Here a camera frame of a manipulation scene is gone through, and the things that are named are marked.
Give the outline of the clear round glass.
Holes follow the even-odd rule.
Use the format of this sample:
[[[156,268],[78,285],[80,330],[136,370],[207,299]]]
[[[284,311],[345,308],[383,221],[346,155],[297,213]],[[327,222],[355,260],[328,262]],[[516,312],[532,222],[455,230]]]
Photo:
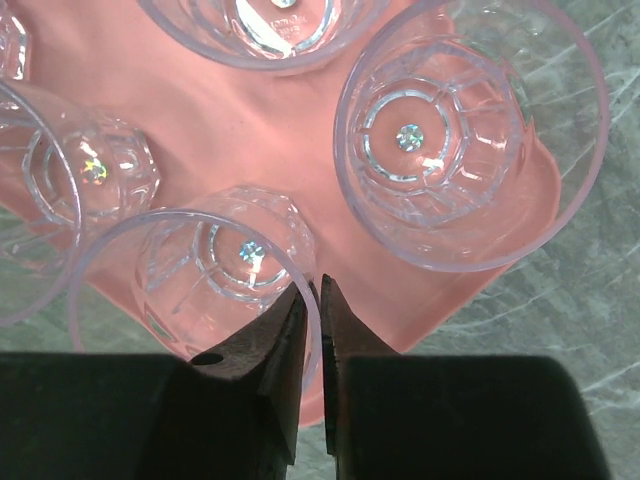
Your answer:
[[[354,64],[336,176],[354,217],[417,267],[512,264],[576,214],[611,113],[600,60],[548,1],[418,1]]]

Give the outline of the clear faceted glass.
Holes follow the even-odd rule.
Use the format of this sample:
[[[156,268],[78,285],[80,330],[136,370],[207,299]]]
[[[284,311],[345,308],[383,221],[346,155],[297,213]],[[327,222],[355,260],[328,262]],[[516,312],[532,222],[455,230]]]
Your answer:
[[[140,1],[169,37],[215,63],[293,74],[320,67],[369,32],[388,1]]]

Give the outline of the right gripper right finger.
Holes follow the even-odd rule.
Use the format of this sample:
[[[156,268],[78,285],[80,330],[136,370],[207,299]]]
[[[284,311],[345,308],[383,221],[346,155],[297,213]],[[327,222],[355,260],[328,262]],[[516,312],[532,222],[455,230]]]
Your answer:
[[[340,479],[607,479],[575,381],[532,355],[403,355],[320,293],[326,446]]]

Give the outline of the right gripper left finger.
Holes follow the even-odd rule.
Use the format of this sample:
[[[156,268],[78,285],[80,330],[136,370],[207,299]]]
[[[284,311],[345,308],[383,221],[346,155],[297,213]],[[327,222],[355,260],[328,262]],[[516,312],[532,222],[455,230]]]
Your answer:
[[[294,463],[307,308],[287,289],[190,361],[6,353],[5,479],[282,479]]]

